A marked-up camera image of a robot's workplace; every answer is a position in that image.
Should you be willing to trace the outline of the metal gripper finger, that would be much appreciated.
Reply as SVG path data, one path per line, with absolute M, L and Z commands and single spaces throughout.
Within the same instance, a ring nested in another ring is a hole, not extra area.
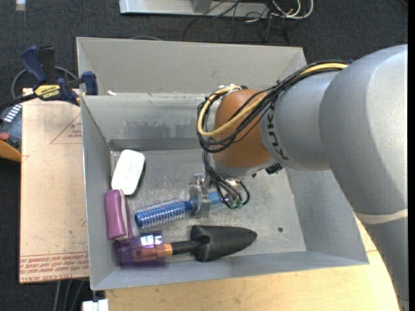
M 194 174 L 189 180 L 189 199 L 197 200 L 200 195 L 205 195 L 208 178 L 204 173 Z
M 194 211 L 194 217 L 197 219 L 208 218 L 211 209 L 211 200 L 207 196 L 199 196 Z

